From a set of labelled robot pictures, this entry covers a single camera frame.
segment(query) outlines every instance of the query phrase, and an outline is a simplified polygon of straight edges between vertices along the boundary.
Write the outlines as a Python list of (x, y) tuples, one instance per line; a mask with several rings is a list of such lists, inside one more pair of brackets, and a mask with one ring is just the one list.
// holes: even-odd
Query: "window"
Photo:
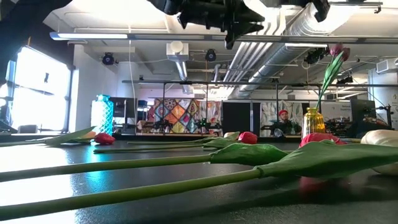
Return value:
[(41, 131), (66, 131), (70, 75), (64, 63), (22, 48), (16, 65), (11, 126), (36, 124)]

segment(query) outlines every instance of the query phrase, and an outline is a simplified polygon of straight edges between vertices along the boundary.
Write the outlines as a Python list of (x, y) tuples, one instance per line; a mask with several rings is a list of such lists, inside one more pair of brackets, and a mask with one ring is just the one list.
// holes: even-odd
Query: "ceiling duct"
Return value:
[[(343, 25), (355, 12), (356, 6), (332, 6), (328, 17), (323, 22), (318, 22), (314, 15), (317, 12), (311, 3), (303, 13), (292, 23), (284, 35), (292, 36), (324, 36)], [(305, 53), (309, 47), (287, 47), (284, 43), (272, 44), (266, 52), (265, 63), (249, 79), (252, 83), (266, 82), (269, 77), (284, 69), (284, 67), (268, 65), (286, 65), (292, 63), (297, 57)], [(236, 90), (236, 96), (245, 98), (257, 89), (258, 85), (241, 85)]]
[[(169, 60), (175, 62), (181, 81), (187, 81), (188, 75), (185, 61), (189, 59), (188, 44), (183, 44), (181, 41), (168, 43), (166, 55)], [(182, 92), (184, 94), (193, 94), (193, 88), (190, 85), (182, 85)]]

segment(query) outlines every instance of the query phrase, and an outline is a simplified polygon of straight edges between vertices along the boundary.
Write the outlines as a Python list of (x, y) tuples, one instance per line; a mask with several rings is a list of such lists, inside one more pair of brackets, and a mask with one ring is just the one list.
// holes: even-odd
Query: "table surface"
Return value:
[[(274, 144), (294, 150), (297, 144)], [(113, 147), (126, 147), (116, 142)], [(94, 146), (0, 148), (0, 172), (85, 162), (208, 154), (201, 149), (93, 154)], [(0, 206), (37, 202), (252, 169), (187, 164), (58, 175), (0, 183)], [(319, 192), (304, 179), (266, 178), (135, 202), (91, 207), (4, 223), (397, 223), (398, 178), (364, 170)]]

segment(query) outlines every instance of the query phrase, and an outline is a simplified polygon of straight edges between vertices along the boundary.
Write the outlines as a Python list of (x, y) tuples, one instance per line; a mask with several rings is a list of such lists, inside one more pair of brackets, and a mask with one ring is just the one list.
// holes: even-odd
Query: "person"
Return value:
[(293, 135), (293, 134), (300, 134), (301, 133), (301, 126), (298, 125), (296, 122), (291, 122), (289, 120), (289, 114), (287, 110), (280, 110), (279, 111), (279, 122), (274, 123), (271, 126), (271, 135), (275, 135), (275, 130), (279, 129), (282, 131), (284, 135)]

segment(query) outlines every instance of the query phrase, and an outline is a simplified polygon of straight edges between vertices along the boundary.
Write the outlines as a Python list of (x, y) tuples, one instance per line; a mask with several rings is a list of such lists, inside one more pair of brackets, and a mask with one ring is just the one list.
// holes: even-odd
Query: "tulip leaf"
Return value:
[(233, 133), (232, 135), (225, 137), (225, 139), (235, 141), (235, 140), (237, 140), (237, 138), (238, 138), (238, 136), (239, 136), (239, 133), (240, 133), (240, 132), (237, 131), (237, 132)]
[(299, 175), (332, 179), (398, 161), (398, 147), (310, 142), (278, 162), (258, 166), (262, 177)]
[(211, 153), (210, 155), (210, 162), (213, 164), (258, 166), (279, 161), (285, 157), (287, 153), (268, 144), (250, 145), (233, 143), (224, 149)]
[(343, 54), (344, 52), (340, 52), (340, 54), (338, 54), (336, 58), (333, 57), (332, 61), (325, 70), (325, 76), (323, 77), (322, 90), (321, 93), (319, 94), (317, 108), (319, 107), (323, 94), (326, 92), (328, 87), (333, 83), (333, 81), (337, 77), (338, 71), (343, 64), (342, 60)]
[(210, 142), (204, 143), (203, 147), (215, 147), (217, 149), (222, 149), (222, 148), (227, 147), (236, 142), (237, 141), (228, 140), (226, 138), (219, 138), (219, 139), (215, 139)]
[(56, 137), (53, 137), (50, 139), (46, 139), (44, 141), (44, 143), (48, 146), (58, 146), (59, 144), (71, 141), (73, 139), (80, 138), (80, 137), (84, 136), (85, 134), (89, 133), (90, 131), (92, 131), (94, 128), (95, 128), (95, 126), (86, 128), (86, 129), (83, 129), (80, 131), (75, 131), (73, 133), (56, 136)]

